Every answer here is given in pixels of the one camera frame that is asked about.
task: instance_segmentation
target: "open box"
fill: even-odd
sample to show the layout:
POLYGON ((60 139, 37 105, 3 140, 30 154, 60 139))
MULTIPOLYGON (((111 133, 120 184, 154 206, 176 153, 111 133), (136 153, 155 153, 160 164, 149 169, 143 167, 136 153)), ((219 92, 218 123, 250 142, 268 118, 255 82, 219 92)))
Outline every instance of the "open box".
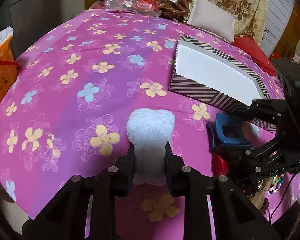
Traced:
MULTIPOLYGON (((258 74, 230 55, 181 35, 169 90, 227 112, 245 109, 253 99, 270 99, 258 74)), ((276 126, 260 119, 250 122, 270 132, 276 126)))

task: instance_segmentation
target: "chevron pattern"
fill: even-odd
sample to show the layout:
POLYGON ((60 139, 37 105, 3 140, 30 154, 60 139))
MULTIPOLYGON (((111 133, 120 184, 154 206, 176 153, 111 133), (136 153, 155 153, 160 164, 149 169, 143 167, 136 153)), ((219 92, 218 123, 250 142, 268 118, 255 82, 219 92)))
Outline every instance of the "chevron pattern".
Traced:
MULTIPOLYGON (((241 62, 239 62, 238 60, 236 60, 233 57, 231 57, 230 55, 220 51, 219 49, 213 48, 210 45, 208 45, 204 42, 198 41, 196 39, 193 39, 191 37, 181 35, 180 40, 187 41, 191 44, 194 44, 203 49, 211 51, 211 52, 217 54, 218 56, 228 60, 229 62, 236 65, 237 67, 241 68, 247 74, 249 74, 250 76, 252 76, 253 78, 256 79, 265 98, 270 99, 267 89, 266 89, 264 83, 262 82, 261 78, 259 77, 259 75, 256 74, 251 69, 249 69, 244 64, 242 64, 241 62)), ((199 101, 202 101, 204 103, 207 103, 209 105, 215 106, 217 108, 220 108, 220 109, 228 111, 228 112, 234 112, 236 110, 246 109, 246 107, 247 107, 245 104, 239 102, 238 100, 236 100, 224 93, 221 93, 215 89, 207 87, 206 85, 199 84, 191 79, 187 79, 183 76, 177 75, 176 68, 174 68, 174 70, 173 70, 169 90, 176 92, 178 94, 181 94, 181 95, 195 98, 199 101)), ((253 119, 251 122, 257 126, 262 127, 263 129, 270 131, 270 132, 275 132, 276 126, 273 124, 267 123, 260 119, 253 119)))

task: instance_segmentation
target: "floral bedsheet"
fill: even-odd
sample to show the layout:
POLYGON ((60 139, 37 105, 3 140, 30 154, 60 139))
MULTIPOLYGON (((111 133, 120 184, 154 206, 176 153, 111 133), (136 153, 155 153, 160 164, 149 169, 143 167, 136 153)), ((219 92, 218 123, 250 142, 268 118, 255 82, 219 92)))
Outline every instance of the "floral bedsheet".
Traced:
MULTIPOLYGON (((249 55, 207 33, 140 14, 84 11, 20 56, 22 70, 0 104, 0 182, 31 218, 71 176, 94 176, 126 154, 127 119, 141 107, 172 111, 173 153, 212 176, 205 124, 221 111, 168 91, 181 34, 236 58, 260 75, 272 98, 283 98, 249 55)), ((256 146, 274 136, 250 123, 245 131, 256 146)), ((286 184, 269 197, 270 210, 286 184)), ((273 221, 299 195, 300 174, 273 221)), ((183 198, 172 198, 165 185, 134 186, 116 200, 116 215, 123 240, 183 239, 183 198)))

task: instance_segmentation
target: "white plastic bag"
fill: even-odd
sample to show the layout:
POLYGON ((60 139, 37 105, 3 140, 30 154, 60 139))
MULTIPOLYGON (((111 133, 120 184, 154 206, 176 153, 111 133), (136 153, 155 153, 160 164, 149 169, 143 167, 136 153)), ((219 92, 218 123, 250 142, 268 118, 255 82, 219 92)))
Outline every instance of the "white plastic bag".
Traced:
POLYGON ((7 38, 13 35, 13 29, 9 26, 0 31, 0 45, 6 41, 7 38))

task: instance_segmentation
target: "white pillow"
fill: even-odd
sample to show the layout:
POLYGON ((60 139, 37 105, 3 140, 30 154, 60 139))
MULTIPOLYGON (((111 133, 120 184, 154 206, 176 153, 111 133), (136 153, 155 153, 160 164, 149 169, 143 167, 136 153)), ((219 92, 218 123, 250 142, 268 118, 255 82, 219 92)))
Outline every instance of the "white pillow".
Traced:
POLYGON ((234 16, 208 0, 194 0, 187 24, 226 42, 234 38, 234 16))

